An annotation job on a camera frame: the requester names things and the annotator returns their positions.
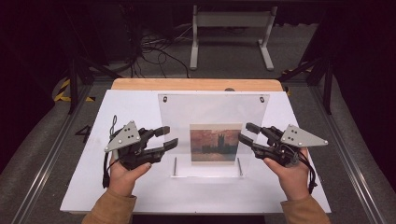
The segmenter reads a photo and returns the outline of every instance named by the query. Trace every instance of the gray bracket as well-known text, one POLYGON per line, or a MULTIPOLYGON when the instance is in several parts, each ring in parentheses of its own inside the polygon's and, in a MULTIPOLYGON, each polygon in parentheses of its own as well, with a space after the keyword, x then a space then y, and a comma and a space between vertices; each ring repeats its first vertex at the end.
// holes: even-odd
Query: gray bracket
POLYGON ((321 139, 292 124, 283 132, 280 141, 294 147, 321 147, 329 144, 327 140, 321 139))
POLYGON ((140 134, 131 120, 127 125, 125 125, 122 130, 111 140, 110 143, 105 147, 105 152, 113 151, 122 147, 127 147, 131 144, 140 141, 140 134))

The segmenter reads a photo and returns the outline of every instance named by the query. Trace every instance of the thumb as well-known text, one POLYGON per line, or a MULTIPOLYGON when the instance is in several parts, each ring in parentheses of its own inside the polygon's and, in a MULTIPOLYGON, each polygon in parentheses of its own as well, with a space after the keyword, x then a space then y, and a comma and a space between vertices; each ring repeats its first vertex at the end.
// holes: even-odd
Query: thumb
POLYGON ((277 163, 274 160, 271 160, 269 158, 264 159, 264 163, 270 168, 276 175, 279 175, 281 173, 281 170, 284 169, 283 166, 281 166, 279 163, 277 163))
POLYGON ((146 162, 136 168, 134 168, 131 171, 128 171, 128 177, 133 180, 136 181, 136 179, 138 179, 140 176, 144 175, 149 169, 151 168, 151 163, 146 162))

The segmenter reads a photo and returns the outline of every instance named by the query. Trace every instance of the photograph of castle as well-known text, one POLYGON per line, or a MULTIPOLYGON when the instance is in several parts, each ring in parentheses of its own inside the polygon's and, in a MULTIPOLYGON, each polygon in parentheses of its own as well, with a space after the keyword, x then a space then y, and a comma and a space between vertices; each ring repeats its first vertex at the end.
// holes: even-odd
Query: photograph of castle
POLYGON ((190 126, 191 161, 233 164, 241 128, 241 123, 192 124, 190 126))

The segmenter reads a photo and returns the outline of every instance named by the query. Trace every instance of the sleeve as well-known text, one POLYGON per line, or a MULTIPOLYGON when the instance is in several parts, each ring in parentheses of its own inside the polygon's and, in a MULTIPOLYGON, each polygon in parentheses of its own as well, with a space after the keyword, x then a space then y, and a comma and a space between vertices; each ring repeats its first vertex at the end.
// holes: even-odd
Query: sleeve
POLYGON ((98 199, 91 212, 84 217, 82 223, 129 223, 135 202, 135 196, 123 197, 111 189, 107 189, 98 199))
POLYGON ((309 195, 307 198, 282 202, 283 213, 288 223, 330 223, 318 202, 309 195))

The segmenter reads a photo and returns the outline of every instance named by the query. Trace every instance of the picture stand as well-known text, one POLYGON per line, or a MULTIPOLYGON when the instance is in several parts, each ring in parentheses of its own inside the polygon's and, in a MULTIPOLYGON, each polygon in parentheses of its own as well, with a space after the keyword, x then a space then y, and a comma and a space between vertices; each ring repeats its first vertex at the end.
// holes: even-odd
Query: picture stand
POLYGON ((178 138, 167 151, 172 177, 244 177, 254 158, 238 134, 256 139, 246 124, 262 124, 269 101, 267 94, 159 94, 163 126, 170 127, 165 140, 178 138))

